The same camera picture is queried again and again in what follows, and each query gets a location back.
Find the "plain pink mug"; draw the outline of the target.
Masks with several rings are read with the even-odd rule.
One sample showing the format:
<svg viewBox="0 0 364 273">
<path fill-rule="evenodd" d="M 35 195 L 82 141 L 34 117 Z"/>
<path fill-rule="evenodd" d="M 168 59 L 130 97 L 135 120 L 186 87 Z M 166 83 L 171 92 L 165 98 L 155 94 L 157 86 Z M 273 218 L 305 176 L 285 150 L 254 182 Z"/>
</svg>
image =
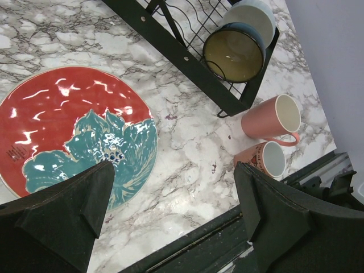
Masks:
<svg viewBox="0 0 364 273">
<path fill-rule="evenodd" d="M 243 132 L 250 138 L 276 141 L 286 147 L 300 142 L 301 115 L 295 100 L 281 94 L 251 108 L 241 119 Z"/>
</svg>

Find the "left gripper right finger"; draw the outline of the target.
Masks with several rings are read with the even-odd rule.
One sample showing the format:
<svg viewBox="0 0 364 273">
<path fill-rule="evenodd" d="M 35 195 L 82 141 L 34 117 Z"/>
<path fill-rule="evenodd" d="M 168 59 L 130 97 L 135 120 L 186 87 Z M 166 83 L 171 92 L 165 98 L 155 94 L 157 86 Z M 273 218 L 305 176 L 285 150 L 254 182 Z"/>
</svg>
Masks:
<svg viewBox="0 0 364 273">
<path fill-rule="evenodd" d="M 363 272 L 363 212 L 276 181 L 247 163 L 234 179 L 260 272 Z"/>
</svg>

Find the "dark bowl beige inside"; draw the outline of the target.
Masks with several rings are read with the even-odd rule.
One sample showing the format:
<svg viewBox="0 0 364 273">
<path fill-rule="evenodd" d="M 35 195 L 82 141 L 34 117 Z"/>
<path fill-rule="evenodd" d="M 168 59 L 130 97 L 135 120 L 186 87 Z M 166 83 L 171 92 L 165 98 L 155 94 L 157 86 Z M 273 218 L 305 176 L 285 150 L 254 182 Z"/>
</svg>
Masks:
<svg viewBox="0 0 364 273">
<path fill-rule="evenodd" d="M 206 39 L 202 57 L 208 69 L 230 83 L 244 83 L 261 73 L 266 48 L 259 32 L 242 22 L 227 23 Z"/>
</svg>

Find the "black wire dish rack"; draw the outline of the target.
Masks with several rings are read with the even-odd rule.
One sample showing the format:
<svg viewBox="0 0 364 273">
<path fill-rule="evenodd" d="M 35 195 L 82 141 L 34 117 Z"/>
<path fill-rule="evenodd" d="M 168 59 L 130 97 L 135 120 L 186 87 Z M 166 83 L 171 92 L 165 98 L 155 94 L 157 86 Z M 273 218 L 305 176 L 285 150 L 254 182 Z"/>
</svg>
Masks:
<svg viewBox="0 0 364 273">
<path fill-rule="evenodd" d="M 280 35 L 275 30 L 263 70 L 239 85 L 220 80 L 208 69 L 204 42 L 235 1 L 105 1 L 131 28 L 187 76 L 219 108 L 220 118 L 250 109 Z"/>
</svg>

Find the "red plate teal flower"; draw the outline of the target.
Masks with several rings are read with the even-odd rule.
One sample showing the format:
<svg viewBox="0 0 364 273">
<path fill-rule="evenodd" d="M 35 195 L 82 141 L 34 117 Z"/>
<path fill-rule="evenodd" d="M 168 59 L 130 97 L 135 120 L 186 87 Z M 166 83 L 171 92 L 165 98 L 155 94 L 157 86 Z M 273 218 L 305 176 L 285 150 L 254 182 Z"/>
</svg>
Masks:
<svg viewBox="0 0 364 273">
<path fill-rule="evenodd" d="M 40 72 L 1 101 L 1 180 L 16 197 L 109 161 L 115 177 L 108 209 L 114 210 L 142 189 L 157 150 L 156 124 L 144 100 L 95 68 Z"/>
</svg>

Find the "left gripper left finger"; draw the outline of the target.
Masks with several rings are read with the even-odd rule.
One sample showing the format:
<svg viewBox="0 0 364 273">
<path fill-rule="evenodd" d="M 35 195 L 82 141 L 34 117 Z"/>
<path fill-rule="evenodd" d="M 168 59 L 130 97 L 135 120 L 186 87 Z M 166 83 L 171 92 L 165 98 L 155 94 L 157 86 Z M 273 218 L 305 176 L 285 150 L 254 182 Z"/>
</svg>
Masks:
<svg viewBox="0 0 364 273">
<path fill-rule="evenodd" d="M 1 272 L 86 272 L 114 181 L 111 162 L 1 205 Z"/>
</svg>

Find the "white bowl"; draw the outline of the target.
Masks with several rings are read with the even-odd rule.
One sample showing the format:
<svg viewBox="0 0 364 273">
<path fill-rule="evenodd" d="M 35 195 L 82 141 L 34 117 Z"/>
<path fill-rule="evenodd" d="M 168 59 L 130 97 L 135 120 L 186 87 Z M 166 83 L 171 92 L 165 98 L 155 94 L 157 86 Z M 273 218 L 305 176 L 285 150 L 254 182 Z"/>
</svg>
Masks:
<svg viewBox="0 0 364 273">
<path fill-rule="evenodd" d="M 270 7 L 262 1 L 244 0 L 232 5 L 222 17 L 221 25 L 241 22 L 257 30 L 267 48 L 275 35 L 275 17 Z"/>
</svg>

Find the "printed salmon coffee mug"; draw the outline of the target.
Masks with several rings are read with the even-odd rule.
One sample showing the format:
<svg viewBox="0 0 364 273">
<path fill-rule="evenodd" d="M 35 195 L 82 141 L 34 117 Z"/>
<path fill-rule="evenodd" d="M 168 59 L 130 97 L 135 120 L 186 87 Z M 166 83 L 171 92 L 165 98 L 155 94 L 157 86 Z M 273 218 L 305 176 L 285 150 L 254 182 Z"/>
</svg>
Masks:
<svg viewBox="0 0 364 273">
<path fill-rule="evenodd" d="M 268 141 L 256 144 L 234 156 L 234 167 L 238 162 L 248 163 L 273 178 L 283 175 L 286 159 L 281 146 Z"/>
</svg>

